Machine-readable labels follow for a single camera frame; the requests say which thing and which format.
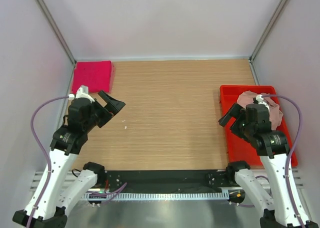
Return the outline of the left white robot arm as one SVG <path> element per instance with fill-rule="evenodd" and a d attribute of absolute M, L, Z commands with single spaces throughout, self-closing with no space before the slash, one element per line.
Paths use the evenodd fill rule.
<path fill-rule="evenodd" d="M 64 228 L 72 209 L 92 187 L 101 188 L 106 182 L 103 165 L 88 162 L 75 181 L 64 191 L 63 184 L 78 157 L 88 134 L 94 127 L 103 127 L 124 107 L 104 91 L 98 93 L 106 102 L 102 106 L 91 97 L 85 86 L 75 94 L 64 96 L 71 103 L 62 125 L 54 132 L 47 152 L 40 142 L 31 120 L 30 128 L 46 159 L 46 168 L 30 202 L 23 210 L 16 211 L 13 222 L 25 228 Z"/>

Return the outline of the dusty pink t shirt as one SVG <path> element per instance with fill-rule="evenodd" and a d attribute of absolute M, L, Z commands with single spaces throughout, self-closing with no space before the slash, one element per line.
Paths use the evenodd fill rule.
<path fill-rule="evenodd" d="M 252 91 L 245 91 L 239 95 L 237 99 L 237 104 L 245 108 L 249 104 L 253 104 L 254 98 L 258 96 L 257 93 Z M 269 120 L 271 121 L 271 129 L 276 130 L 278 126 L 282 123 L 283 113 L 280 111 L 280 106 L 274 102 L 270 97 L 265 97 L 264 101 L 269 106 Z"/>

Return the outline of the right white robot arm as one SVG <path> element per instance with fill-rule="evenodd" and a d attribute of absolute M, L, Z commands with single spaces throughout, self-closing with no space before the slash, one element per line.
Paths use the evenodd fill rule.
<path fill-rule="evenodd" d="M 272 130 L 266 105 L 253 103 L 243 108 L 235 103 L 218 122 L 225 127 L 231 118 L 235 119 L 231 132 L 255 148 L 267 174 L 271 193 L 262 187 L 245 161 L 229 163 L 225 180 L 244 190 L 260 215 L 260 226 L 317 228 L 318 224 L 309 219 L 299 198 L 287 137 L 283 132 Z"/>

